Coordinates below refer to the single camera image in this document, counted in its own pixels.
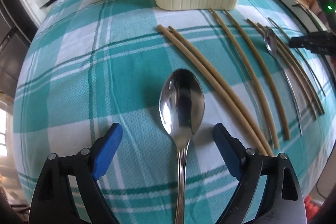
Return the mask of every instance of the chopstick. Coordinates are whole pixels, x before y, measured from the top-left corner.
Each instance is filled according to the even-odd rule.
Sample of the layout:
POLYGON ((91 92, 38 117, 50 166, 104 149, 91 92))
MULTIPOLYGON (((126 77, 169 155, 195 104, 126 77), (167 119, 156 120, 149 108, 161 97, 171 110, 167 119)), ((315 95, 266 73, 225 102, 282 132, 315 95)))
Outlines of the chopstick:
MULTIPOLYGON (((266 141, 266 144, 268 145, 268 147, 266 146, 266 144, 264 144, 262 142, 262 140, 260 140, 257 137, 257 134, 253 130, 252 125, 249 124, 247 118, 242 114, 242 111, 238 108, 238 106, 234 102, 234 100, 238 97, 236 96, 236 97, 231 98, 229 96, 229 94, 226 92, 226 90, 224 90, 224 88, 219 84, 219 82, 217 82, 215 77, 204 67, 204 65, 196 58, 196 56, 191 51, 189 51, 182 44, 182 42, 179 41, 173 34, 171 34, 165 27, 163 27, 162 25, 159 25, 157 28, 186 56, 186 58, 189 59, 189 61, 191 61, 191 63, 202 73, 202 75, 206 78, 206 80, 213 86, 214 90, 224 100, 227 107, 232 111, 232 113, 235 115, 237 120, 241 123, 242 127, 246 130, 248 135, 254 141, 254 143, 256 144, 260 153, 263 154, 263 155, 273 155, 272 149, 270 148, 265 136, 264 136, 264 138, 265 138, 265 141, 266 141)), ((197 56, 199 56, 199 57, 202 56, 203 57, 203 58, 201 58, 202 62, 205 62, 206 64, 210 63, 209 61, 206 60, 206 58, 200 52, 198 52, 197 56)))
POLYGON ((246 69, 247 69, 247 71, 248 71, 248 73, 249 73, 249 75, 252 79, 255 90, 256 90, 257 95, 259 97, 263 112, 264 112, 265 117, 266 117, 266 121, 267 121, 268 126, 269 126, 269 131, 270 131, 271 136, 272 136, 274 148, 279 149, 278 132, 276 130, 274 120, 273 120, 273 117, 272 117, 272 113, 269 109, 269 105, 268 105, 268 102, 266 100, 265 93, 263 92, 263 89, 262 89, 262 87, 259 83, 258 77, 255 75, 255 72, 254 72, 249 60, 247 59, 247 57, 244 54, 242 48, 238 44, 236 38, 230 32, 229 28, 226 26, 226 24, 222 21, 222 19, 219 17, 219 15, 213 9, 210 9, 210 12, 215 17, 215 19, 218 21, 218 23, 222 26, 222 28, 224 29, 226 34, 229 36, 231 42, 235 46, 238 54, 240 55, 240 58, 243 61, 244 65, 245 65, 245 67, 246 67, 246 69))
POLYGON ((232 23, 236 26, 236 28, 239 30, 239 32, 241 33, 241 35, 244 37, 246 43, 249 45, 250 49, 252 50, 254 56, 256 57, 256 59, 259 62, 260 67, 262 68, 265 77, 267 79, 267 82, 272 90, 273 93, 273 97, 274 100, 277 104, 278 107, 278 112, 280 115, 280 120, 282 123, 282 127, 283 127, 283 133, 285 135, 286 140, 290 139, 290 133, 289 133, 289 128, 288 128, 288 122, 287 122, 287 118, 286 118, 286 113, 284 110, 284 107, 282 105, 278 90, 273 82, 272 76, 269 73, 263 59, 261 58, 259 52, 257 51, 256 47, 253 45, 253 42, 251 41, 251 39, 248 37, 248 35, 246 34, 246 32, 243 30, 243 28, 238 24, 238 22, 232 17, 232 15, 230 15, 230 13, 226 10, 224 10, 224 13, 227 15, 227 17, 232 21, 232 23))
MULTIPOLYGON (((262 37, 265 36, 264 30, 259 28, 254 22, 252 22, 251 20, 248 19, 248 22, 261 34, 262 37)), ((300 86, 300 88, 302 89, 302 93, 305 97, 305 100, 307 101, 308 105, 310 106, 310 110, 312 111, 312 114, 314 116, 314 118, 316 118, 315 112, 314 112, 314 108, 310 102, 310 99, 308 97, 307 91, 305 90, 305 88, 303 87, 301 81, 299 80, 297 74, 295 73, 295 71, 293 70, 292 66, 289 64, 289 62, 287 61, 287 59, 285 58, 285 56, 282 54, 281 51, 278 51, 278 54, 280 56, 280 58, 285 62, 285 64, 287 65, 287 67, 291 70, 291 72, 293 73, 293 75, 295 76, 296 81, 298 82, 298 85, 300 86)))
MULTIPOLYGON (((258 26, 260 26, 263 31, 265 31, 265 27, 262 26, 261 24, 258 23, 258 26)), ((315 89, 312 87, 311 85, 311 82, 309 81, 308 79, 308 76, 305 74, 305 71, 303 70, 303 68, 301 67, 301 65, 298 65, 295 60, 296 58, 293 56, 291 56, 285 49, 285 47, 281 44, 282 41, 280 41, 280 38, 276 35, 276 38, 277 38, 277 45, 278 45, 278 48, 281 49, 281 51, 278 51, 279 52, 279 55, 282 55, 282 60, 286 63, 286 65, 289 67, 289 69, 292 71, 292 73, 294 74, 297 82, 300 82, 300 78, 302 79, 302 81, 306 84, 306 89, 308 90, 308 92, 310 93, 313 101, 314 101, 314 104, 316 105, 316 108, 319 112, 320 115, 324 114, 324 110, 323 110, 323 106, 322 106, 322 103, 320 101, 320 98, 318 98, 316 92, 315 92, 315 89)), ((314 108, 313 106, 311 105, 311 100, 309 99, 309 96, 308 96, 308 93, 307 93, 307 90, 304 88, 304 86, 302 85, 302 83, 300 82, 300 88, 304 91, 304 93, 306 94, 306 99, 308 98, 308 104, 311 106, 312 108, 312 111, 314 113, 314 117, 316 118, 315 116, 315 112, 314 112, 314 108)))
MULTIPOLYGON (((281 29, 281 27, 274 22, 274 20, 272 20, 271 18, 268 18, 268 20, 271 22, 271 24, 273 24, 281 33, 283 33, 283 35, 286 37, 286 39, 288 39, 288 41, 290 40, 290 37, 283 31, 283 29, 281 29)), ((299 63, 299 61, 295 58, 295 56, 293 55, 293 53, 290 51, 289 47, 277 36, 277 39, 283 49, 283 51, 285 52, 285 54, 290 55, 292 60, 294 61, 294 63, 296 64, 296 66, 299 68, 299 70, 301 71, 302 77, 305 79, 305 81, 307 82, 307 85, 309 86, 310 89, 310 93, 312 95, 312 97, 314 98, 314 101, 316 104, 318 104, 318 110, 320 112, 320 114, 324 114, 324 110, 323 110, 323 106, 322 103, 320 101, 320 98, 318 97, 316 90, 314 89, 310 79, 308 78, 307 73, 305 72, 305 70, 302 68, 301 64, 299 63)), ((318 80, 316 74, 314 73, 313 69, 311 68, 311 66, 309 65, 308 61, 305 59, 305 57, 303 56, 303 54, 299 51, 299 49, 295 49, 296 52, 301 56, 301 58, 303 59, 303 61, 305 62, 306 66, 308 67, 308 69, 310 70, 311 74, 313 75, 313 77, 316 79, 316 82, 318 83, 318 85, 320 86, 320 89, 324 95, 324 97, 326 96, 322 85, 320 83, 320 81, 318 80)))
POLYGON ((216 68, 202 55, 196 47, 194 47, 193 44, 191 44, 187 39, 185 39, 178 31, 176 31, 173 27, 168 27, 171 32, 182 42, 190 51, 192 54, 194 54, 198 60, 201 61, 201 63, 205 66, 205 68, 214 76, 214 78, 217 80, 217 82, 222 86, 222 88, 226 91, 226 93, 230 96, 230 98, 233 100, 233 102, 236 104, 236 106, 239 108, 240 112, 244 115, 246 120, 251 125, 254 132, 257 134, 259 140, 261 141, 263 147, 265 148, 266 152, 269 155, 273 155, 273 151, 268 143, 268 141, 265 138, 265 135, 260 130, 259 126, 254 121, 253 117, 251 116, 248 109, 245 107, 245 105, 242 103, 240 98, 236 95, 236 93, 232 90, 230 85, 224 80, 224 78, 221 76, 221 74, 216 70, 216 68))

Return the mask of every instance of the spoon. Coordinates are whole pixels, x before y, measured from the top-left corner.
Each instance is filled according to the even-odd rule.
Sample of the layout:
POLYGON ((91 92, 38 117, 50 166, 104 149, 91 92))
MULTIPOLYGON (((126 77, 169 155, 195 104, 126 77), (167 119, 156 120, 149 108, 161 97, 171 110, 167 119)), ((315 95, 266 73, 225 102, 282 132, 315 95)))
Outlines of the spoon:
POLYGON ((161 91, 159 111, 163 127, 177 148, 178 191, 175 224, 184 224, 187 151, 204 114, 204 95, 192 72, 178 69, 168 77, 161 91))
MULTIPOLYGON (((280 27, 280 26, 279 26, 273 19, 271 19, 271 18, 269 17, 268 20, 273 24, 274 27, 276 27, 276 28, 277 28, 277 29, 278 29, 278 30, 279 30, 279 31, 286 37, 286 39, 287 39, 288 41, 291 40, 290 37, 283 31, 283 29, 282 29, 282 28, 281 28, 281 27, 280 27)), ((301 56, 301 58, 302 58, 303 61, 305 62, 305 64, 306 64, 308 70, 310 71, 310 73, 311 73, 312 76, 313 76, 313 79, 314 79, 315 83, 317 83, 317 84, 319 85, 319 87, 320 87, 320 89, 321 89, 321 91, 322 91, 322 93, 323 93, 323 95, 324 95, 324 97, 325 97, 326 94, 325 94, 325 92, 324 92, 324 90, 323 90, 323 87, 322 87, 322 85, 321 85, 319 79, 317 78, 315 72, 313 71, 313 69, 312 69, 311 66, 309 65, 307 59, 304 57, 304 55, 302 54, 302 52, 300 52, 300 50, 299 50, 298 48, 295 48, 295 51, 301 56)))
POLYGON ((283 75, 285 76, 285 79, 287 80, 287 83, 289 85, 290 91, 291 91, 291 96, 295 105, 295 109, 296 109, 296 114, 297 114, 297 119, 298 119, 298 123, 299 123, 299 129, 300 129, 300 134, 302 136, 302 128, 301 128, 301 114, 300 114, 300 110, 299 110, 299 106, 295 97, 295 93, 293 90, 293 86, 289 80, 289 77, 285 71, 285 69, 283 68, 283 66, 281 65, 279 59, 278 59, 278 55, 277 55, 277 37, 276 34, 273 32, 273 30, 270 27, 266 27, 266 31, 265 31, 265 36, 264 36, 264 41, 266 44, 266 48, 268 50, 268 52, 271 54, 271 56, 274 57, 274 59, 277 61, 277 63, 279 64, 280 68, 282 69, 283 75))

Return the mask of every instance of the black device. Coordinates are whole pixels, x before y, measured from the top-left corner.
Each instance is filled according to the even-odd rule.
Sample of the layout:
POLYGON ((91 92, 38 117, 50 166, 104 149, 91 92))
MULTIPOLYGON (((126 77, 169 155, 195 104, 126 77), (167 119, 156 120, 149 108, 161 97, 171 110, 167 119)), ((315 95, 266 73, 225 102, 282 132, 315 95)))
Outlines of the black device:
POLYGON ((329 27, 333 33, 336 33, 336 1, 335 0, 316 0, 319 7, 324 12, 327 18, 329 27))
MULTIPOLYGON (((119 224, 96 181, 103 176, 122 138, 122 127, 114 123, 90 149, 76 155, 48 156, 34 191, 29 224, 83 224, 79 218, 68 176, 76 177, 78 189, 92 224, 119 224)), ((267 175, 264 195, 254 220, 249 224, 306 224, 300 185, 288 156, 261 156, 246 149, 219 123, 213 139, 230 174, 239 184, 216 224, 242 224, 256 192, 260 176, 267 175)))
POLYGON ((292 37, 288 45, 291 48, 305 48, 316 54, 336 56, 336 36, 329 31, 292 37))

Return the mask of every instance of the cable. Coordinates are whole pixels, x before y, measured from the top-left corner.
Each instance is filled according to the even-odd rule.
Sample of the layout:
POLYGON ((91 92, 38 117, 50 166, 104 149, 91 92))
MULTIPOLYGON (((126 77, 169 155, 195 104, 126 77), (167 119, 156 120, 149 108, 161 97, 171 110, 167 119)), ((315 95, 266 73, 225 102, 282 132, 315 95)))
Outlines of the cable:
MULTIPOLYGON (((332 148, 331 153, 330 153, 330 155, 329 155, 329 157, 328 157, 328 159, 327 159, 327 162, 325 163, 324 168, 327 166, 327 163, 328 163, 328 161, 329 161, 329 159, 330 159, 330 157, 331 157, 331 155, 332 155, 332 153, 333 153, 333 151, 334 151, 334 149, 335 149, 335 145, 336 145, 336 141, 335 141, 335 143, 334 143, 334 147, 332 148)), ((326 200, 327 198, 326 198, 324 195, 322 195, 322 194, 320 193, 319 188, 318 188, 318 184, 319 184, 319 180, 320 180, 320 178, 321 178, 321 175, 319 176, 319 179, 318 179, 317 182, 316 182, 316 191, 317 191, 317 193, 318 193, 322 198, 324 198, 324 199, 326 200)))

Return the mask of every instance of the teal plaid tablecloth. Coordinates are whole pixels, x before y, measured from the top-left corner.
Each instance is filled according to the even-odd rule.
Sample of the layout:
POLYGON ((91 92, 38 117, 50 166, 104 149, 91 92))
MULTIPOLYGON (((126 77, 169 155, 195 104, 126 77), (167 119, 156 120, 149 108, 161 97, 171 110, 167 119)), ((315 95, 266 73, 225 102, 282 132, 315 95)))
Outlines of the teal plaid tablecloth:
MULTIPOLYGON (((307 195, 335 140, 336 100, 329 75, 316 55, 302 50, 327 97, 315 86, 325 115, 313 121, 294 81, 303 120, 301 137, 279 67, 245 18, 270 25, 266 18, 271 17, 288 35, 301 32, 292 15, 275 0, 239 0, 231 14, 258 48, 286 102, 291 139, 284 141, 261 68, 232 23, 222 12, 219 14, 248 56, 266 93, 280 138, 281 148, 275 153, 283 151, 290 156, 307 195)), ((202 75, 157 32, 158 24, 172 25, 206 56, 270 139, 250 77, 208 11, 165 11, 154 0, 58 0, 28 51, 14 103, 16 166, 29 201, 49 153, 76 154, 104 135, 113 122, 119 122, 124 129, 123 140, 107 174, 99 179, 107 203, 121 223, 172 223, 177 158, 175 146, 161 125, 158 101, 169 74, 177 68, 188 68, 201 82, 206 107, 188 154, 185 219, 188 224, 215 223, 238 182, 229 175, 212 140, 212 127, 222 122, 246 147, 253 144, 202 75)), ((70 177, 70 182, 79 213, 88 220, 76 180, 70 177)), ((249 219, 255 215, 261 195, 262 187, 249 219)))

